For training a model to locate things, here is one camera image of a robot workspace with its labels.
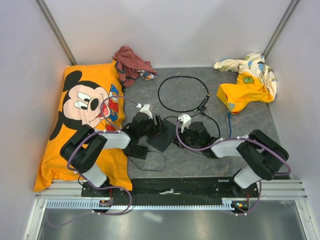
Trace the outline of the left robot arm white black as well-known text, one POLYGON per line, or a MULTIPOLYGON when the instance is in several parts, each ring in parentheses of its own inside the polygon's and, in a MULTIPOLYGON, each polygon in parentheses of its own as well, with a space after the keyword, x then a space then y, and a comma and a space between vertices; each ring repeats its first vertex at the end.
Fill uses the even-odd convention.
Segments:
POLYGON ((151 118, 139 112, 120 131, 95 130, 87 124, 83 125, 63 145, 60 155, 67 161, 67 168, 73 167, 88 181, 95 194, 104 197, 110 191, 110 179, 96 164, 101 152, 120 149, 129 157, 145 159, 148 148, 138 144, 140 138, 159 137, 166 132, 168 127, 158 114, 151 118))

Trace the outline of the black power adapter brick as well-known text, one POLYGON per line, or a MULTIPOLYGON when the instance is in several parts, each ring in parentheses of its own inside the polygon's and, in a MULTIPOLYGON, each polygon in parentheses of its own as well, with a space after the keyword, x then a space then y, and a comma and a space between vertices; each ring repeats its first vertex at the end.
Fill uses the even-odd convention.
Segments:
POLYGON ((129 158, 145 160, 149 152, 149 149, 146 146, 133 145, 124 149, 123 152, 129 158))

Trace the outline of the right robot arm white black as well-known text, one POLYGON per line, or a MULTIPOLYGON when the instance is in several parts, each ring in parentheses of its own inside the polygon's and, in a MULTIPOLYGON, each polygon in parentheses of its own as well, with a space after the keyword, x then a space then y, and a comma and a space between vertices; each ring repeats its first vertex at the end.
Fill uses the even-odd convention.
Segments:
POLYGON ((249 186, 261 181, 271 181, 276 176, 291 174, 288 152, 261 130, 230 138, 214 138, 202 122, 178 119, 175 127, 178 144, 189 151, 199 152, 212 159, 241 157, 246 167, 232 177, 229 191, 242 196, 249 186))

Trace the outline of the black network switch box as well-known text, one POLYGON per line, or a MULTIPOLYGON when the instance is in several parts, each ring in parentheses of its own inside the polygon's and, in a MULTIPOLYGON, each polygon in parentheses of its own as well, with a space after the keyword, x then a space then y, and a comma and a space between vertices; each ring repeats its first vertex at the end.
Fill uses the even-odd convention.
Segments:
POLYGON ((163 121, 163 124, 165 126, 163 134, 149 137, 147 139, 147 143, 161 153, 163 153, 167 149, 167 147, 171 144, 176 136, 175 124, 171 123, 167 119, 163 121))

